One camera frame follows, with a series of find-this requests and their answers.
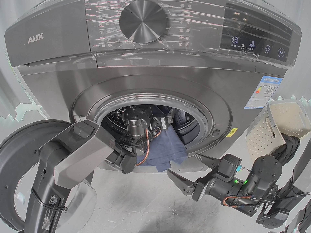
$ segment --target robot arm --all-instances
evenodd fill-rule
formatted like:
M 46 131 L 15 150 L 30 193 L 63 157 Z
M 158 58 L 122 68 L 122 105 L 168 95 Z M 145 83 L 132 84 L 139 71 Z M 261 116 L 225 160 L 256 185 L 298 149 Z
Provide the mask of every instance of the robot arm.
M 69 193 L 103 161 L 130 173 L 147 141 L 166 130 L 174 109 L 152 114 L 150 107 L 133 107 L 124 113 L 127 132 L 116 140 L 100 125 L 84 120 L 72 124 L 39 149 L 40 164 L 30 195 L 25 233 L 54 233 Z
M 297 150 L 298 146 L 299 142 L 292 145 L 287 143 L 287 148 L 291 148 L 288 150 L 282 147 L 292 157 L 292 153 Z M 263 205 L 256 223 L 262 224 L 265 228 L 274 229 L 283 225 L 289 212 L 303 197 L 310 194 L 308 191 L 311 191 L 311 142 L 308 143 L 296 164 L 293 176 L 279 190 L 276 182 L 281 176 L 282 165 L 287 163 L 291 157 L 284 157 L 281 152 L 276 155 L 281 157 L 281 162 L 271 155 L 256 159 L 245 181 L 235 177 L 236 172 L 241 168 L 241 159 L 231 154 L 226 154 L 220 160 L 195 154 L 198 160 L 212 169 L 205 177 L 195 182 L 171 170 L 167 170 L 167 175 L 185 195 L 192 195 L 195 201 L 205 195 L 211 195 L 220 200 L 222 205 L 235 208 L 248 216 L 253 216 Z M 302 230 L 300 232 L 304 232 L 311 224 L 310 204 L 311 202 L 308 203 L 303 213 L 297 215 L 299 220 L 293 221 L 294 228 L 298 227 Z
M 200 154 L 195 154 L 195 157 L 212 169 L 205 177 L 191 182 L 171 170 L 167 171 L 177 187 L 185 195 L 192 195 L 193 200 L 211 195 L 222 205 L 248 216 L 253 216 L 263 202 L 274 204 L 278 187 L 276 181 L 282 174 L 282 167 L 273 156 L 258 158 L 246 181 L 235 177 L 242 167 L 242 160 L 234 155 L 226 154 L 220 160 Z

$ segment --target rotary knob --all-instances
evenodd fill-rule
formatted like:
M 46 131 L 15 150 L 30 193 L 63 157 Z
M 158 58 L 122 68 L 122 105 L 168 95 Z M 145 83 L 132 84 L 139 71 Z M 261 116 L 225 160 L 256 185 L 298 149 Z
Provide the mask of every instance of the rotary knob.
M 120 29 L 126 38 L 137 43 L 158 39 L 166 28 L 167 17 L 155 2 L 137 0 L 124 8 L 120 15 Z

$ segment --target qr code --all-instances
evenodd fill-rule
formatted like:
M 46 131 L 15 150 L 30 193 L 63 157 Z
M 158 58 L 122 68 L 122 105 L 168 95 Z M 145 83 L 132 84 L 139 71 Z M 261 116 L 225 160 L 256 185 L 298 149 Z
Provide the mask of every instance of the qr code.
M 276 88 L 277 88 L 277 85 L 269 85 L 267 90 L 265 91 L 265 94 L 272 94 L 272 93 L 274 93 Z

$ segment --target black cable tie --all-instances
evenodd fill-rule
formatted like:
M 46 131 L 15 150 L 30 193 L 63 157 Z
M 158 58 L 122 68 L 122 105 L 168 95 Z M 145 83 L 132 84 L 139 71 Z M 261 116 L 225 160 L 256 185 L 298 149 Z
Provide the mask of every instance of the black cable tie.
M 34 190 L 33 187 L 31 187 L 31 192 L 34 195 L 34 197 L 36 198 L 36 200 L 39 202 L 39 204 L 41 204 L 43 207 L 52 210 L 52 211 L 57 211 L 57 212 L 67 212 L 68 211 L 68 207 L 54 207 L 54 206 L 50 206 L 48 204 L 45 204 L 41 201 L 41 199 L 38 197 L 36 191 Z

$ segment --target start pause button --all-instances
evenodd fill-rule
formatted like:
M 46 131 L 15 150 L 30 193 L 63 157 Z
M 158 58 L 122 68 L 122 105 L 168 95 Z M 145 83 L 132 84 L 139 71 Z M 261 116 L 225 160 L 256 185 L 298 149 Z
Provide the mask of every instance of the start pause button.
M 278 55 L 280 58 L 282 58 L 282 57 L 284 56 L 284 54 L 285 54 L 284 48 L 280 48 L 280 49 L 278 50 L 278 52 L 277 52 L 277 55 Z

